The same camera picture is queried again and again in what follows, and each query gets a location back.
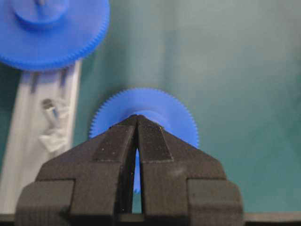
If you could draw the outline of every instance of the teal backdrop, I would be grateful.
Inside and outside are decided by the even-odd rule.
[[[74,145],[111,95],[162,89],[190,110],[200,148],[239,185],[245,211],[301,210],[300,9],[299,0],[112,0],[108,35],[83,62]],[[0,65],[0,156],[19,78]]]

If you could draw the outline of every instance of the plastic disc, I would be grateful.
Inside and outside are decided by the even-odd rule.
[[[108,30],[108,0],[0,1],[0,61],[29,71],[62,68],[92,52]]]
[[[109,98],[97,111],[89,137],[105,132],[132,114],[142,114],[198,148],[198,129],[187,108],[175,97],[157,89],[128,89]],[[140,192],[139,155],[136,155],[134,191]]]

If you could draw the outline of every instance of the blue plastic gear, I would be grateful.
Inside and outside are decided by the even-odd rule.
[[[29,71],[87,56],[109,26],[108,0],[0,0],[0,61]]]
[[[198,148],[198,129],[188,109],[172,95],[150,88],[121,91],[98,109],[91,123],[89,137],[105,132],[132,114],[142,114],[164,129]],[[139,155],[136,155],[134,191],[140,192]]]

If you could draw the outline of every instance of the black 3d-printed part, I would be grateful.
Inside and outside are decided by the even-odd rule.
[[[131,214],[137,148],[141,215]],[[68,195],[72,199],[68,208],[67,202],[51,208],[53,202],[45,199],[48,191],[39,188],[39,184],[55,186],[70,181],[73,184]],[[32,193],[39,194],[41,200],[32,200],[29,195]],[[58,215],[61,208],[64,214]],[[23,190],[17,207],[17,226],[66,225],[66,222],[185,226],[244,223],[239,190],[226,180],[220,162],[140,115],[133,115],[46,162],[36,182]]]

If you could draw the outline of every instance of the white plastic part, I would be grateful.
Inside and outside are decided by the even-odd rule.
[[[0,177],[0,214],[13,214],[42,164],[72,147],[80,66],[23,72]]]

